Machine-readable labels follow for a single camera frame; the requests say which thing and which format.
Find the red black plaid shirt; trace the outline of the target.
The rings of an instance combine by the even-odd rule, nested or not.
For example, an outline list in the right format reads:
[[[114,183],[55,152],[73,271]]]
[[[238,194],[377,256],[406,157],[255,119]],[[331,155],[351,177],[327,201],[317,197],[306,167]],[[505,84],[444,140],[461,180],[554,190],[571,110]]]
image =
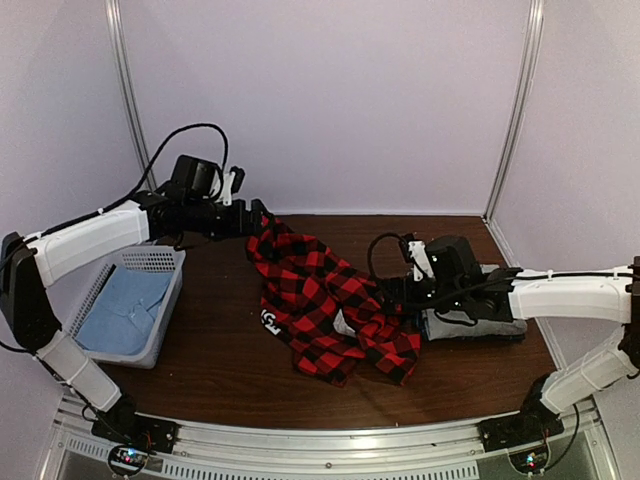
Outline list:
[[[373,278],[317,237],[263,216],[246,255],[261,277],[261,322],[286,344],[299,372],[344,386],[361,362],[403,385],[414,373],[421,337]]]

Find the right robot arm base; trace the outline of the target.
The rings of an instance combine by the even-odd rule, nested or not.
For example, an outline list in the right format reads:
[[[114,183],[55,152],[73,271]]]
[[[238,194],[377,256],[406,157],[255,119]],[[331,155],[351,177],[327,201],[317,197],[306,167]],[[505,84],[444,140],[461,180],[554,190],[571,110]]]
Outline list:
[[[485,452],[506,449],[511,466],[519,474],[545,473],[552,465],[549,440],[564,432],[563,422],[541,402],[548,375],[530,387],[518,412],[481,421],[478,431]]]

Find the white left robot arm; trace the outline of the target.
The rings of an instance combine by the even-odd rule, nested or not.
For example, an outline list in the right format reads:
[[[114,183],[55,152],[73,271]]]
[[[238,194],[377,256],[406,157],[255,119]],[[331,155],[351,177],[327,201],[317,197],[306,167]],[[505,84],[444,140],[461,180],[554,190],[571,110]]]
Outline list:
[[[144,433],[142,419],[117,405],[121,389],[66,330],[98,262],[182,233],[213,240],[247,237],[258,233],[270,215],[259,199],[228,205],[210,199],[180,202],[144,191],[54,233],[7,235],[1,254],[1,312],[16,351],[42,363],[96,410],[107,412],[104,425],[121,443],[137,442]]]

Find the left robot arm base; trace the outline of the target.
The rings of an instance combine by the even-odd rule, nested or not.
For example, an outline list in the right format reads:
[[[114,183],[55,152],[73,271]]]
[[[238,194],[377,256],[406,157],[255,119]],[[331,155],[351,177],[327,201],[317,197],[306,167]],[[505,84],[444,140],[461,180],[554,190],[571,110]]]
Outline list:
[[[107,466],[117,477],[130,479],[141,473],[153,456],[174,452],[177,423],[138,413],[127,395],[108,411],[91,403],[85,405],[82,415],[87,411],[93,414],[92,435],[114,443],[107,453]]]

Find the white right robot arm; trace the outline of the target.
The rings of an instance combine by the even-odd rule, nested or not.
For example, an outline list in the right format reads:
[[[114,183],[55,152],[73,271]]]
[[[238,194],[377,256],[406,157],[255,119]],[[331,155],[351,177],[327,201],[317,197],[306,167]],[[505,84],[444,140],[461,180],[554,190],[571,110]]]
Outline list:
[[[639,271],[633,266],[539,271],[478,263],[457,267],[438,259],[378,284],[393,306],[442,314],[446,322],[465,327],[539,319],[613,325],[613,332],[581,357],[534,382],[513,419],[519,440],[535,440],[551,417],[639,374]]]

